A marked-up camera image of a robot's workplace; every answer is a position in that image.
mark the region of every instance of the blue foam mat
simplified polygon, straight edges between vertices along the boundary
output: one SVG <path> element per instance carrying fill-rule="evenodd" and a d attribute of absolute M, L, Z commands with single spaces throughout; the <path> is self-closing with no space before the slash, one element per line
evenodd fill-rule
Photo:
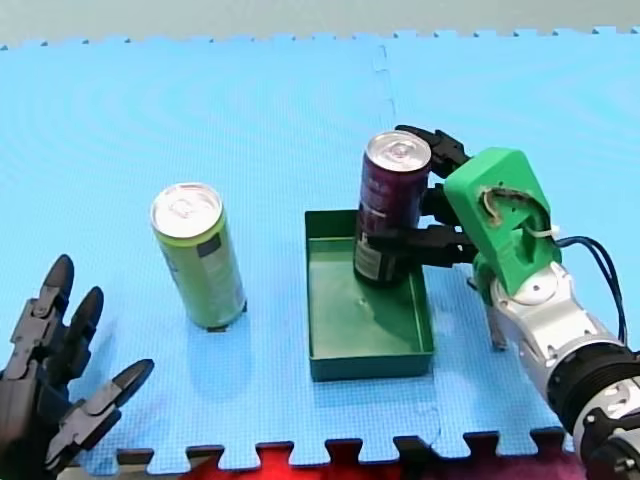
<path fill-rule="evenodd" d="M 533 452 L 529 431 L 557 421 L 513 352 L 490 352 L 464 268 L 427 269 L 432 377 L 314 385 L 303 226 L 304 210 L 353 207 L 371 135 L 396 121 L 443 128 L 471 152 L 527 152 L 555 221 L 603 241 L 632 293 L 638 260 L 625 238 L 637 201 L 638 36 L 529 33 L 78 40 L 0 52 L 0 199 L 10 206 L 0 273 L 10 288 L 0 290 L 0 308 L 17 318 L 68 252 L 74 303 L 94 283 L 106 294 L 94 358 L 73 394 L 89 394 L 140 357 L 156 360 L 83 465 L 110 474 L 117 449 L 152 448 L 151 473 L 182 472 L 187 447 L 221 445 L 223 468 L 246 468 L 258 465 L 256 444 L 281 441 L 294 443 L 292 463 L 308 465 L 326 462 L 325 440 L 340 438 L 363 440 L 361 460 L 384 461 L 403 435 L 462 456 L 462 435 L 479 431 L 499 432 L 501 453 Z M 194 179 L 224 195 L 249 296 L 248 314 L 219 335 L 185 320 L 148 226 L 157 191 Z M 585 197 L 585 185 L 594 194 Z M 567 259 L 580 298 L 614 328 L 591 260 Z M 628 294 L 626 303 L 632 319 L 637 300 Z M 0 324 L 0 338 L 12 326 Z M 0 363 L 9 354 L 0 344 Z"/>
<path fill-rule="evenodd" d="M 307 465 L 328 461 L 329 438 L 363 439 L 364 461 L 395 458 L 394 436 L 435 438 L 431 377 L 314 385 L 309 373 L 304 212 L 353 208 L 363 145 L 392 125 L 378 43 L 118 39 L 4 53 L 0 337 L 67 252 L 74 303 L 94 283 L 106 295 L 73 394 L 156 362 L 81 458 L 89 472 L 113 473 L 117 449 L 152 448 L 160 474 L 188 470 L 190 446 L 224 446 L 221 466 L 236 469 L 258 466 L 263 442 L 294 442 L 291 461 Z M 185 319 L 149 226 L 156 193 L 189 180 L 222 193 L 249 299 L 223 334 Z"/>

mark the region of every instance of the green tray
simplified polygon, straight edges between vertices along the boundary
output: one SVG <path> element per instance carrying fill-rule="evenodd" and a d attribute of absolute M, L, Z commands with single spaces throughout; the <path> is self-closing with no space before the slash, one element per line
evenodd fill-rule
<path fill-rule="evenodd" d="M 378 289 L 353 273 L 355 210 L 306 212 L 307 302 L 315 381 L 426 373 L 433 354 L 422 267 Z"/>

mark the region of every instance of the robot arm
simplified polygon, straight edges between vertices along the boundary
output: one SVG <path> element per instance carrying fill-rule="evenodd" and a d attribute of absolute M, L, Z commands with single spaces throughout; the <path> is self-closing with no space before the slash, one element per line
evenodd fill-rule
<path fill-rule="evenodd" d="M 386 232 L 370 245 L 427 265 L 472 262 L 490 320 L 573 436 L 588 478 L 640 480 L 640 360 L 624 329 L 619 339 L 576 300 L 560 253 L 569 243 L 553 239 L 548 202 L 524 154 L 490 148 L 471 158 L 443 132 L 397 128 L 430 144 L 445 183 L 427 189 L 422 210 L 447 226 Z"/>
<path fill-rule="evenodd" d="M 0 478 L 53 480 L 81 450 L 93 448 L 120 419 L 124 405 L 147 380 L 153 361 L 140 360 L 108 381 L 89 400 L 69 401 L 68 384 L 91 356 L 89 343 L 102 313 L 94 287 L 69 326 L 73 263 L 61 256 L 40 296 L 27 301 L 11 337 L 14 351 L 0 371 Z"/>

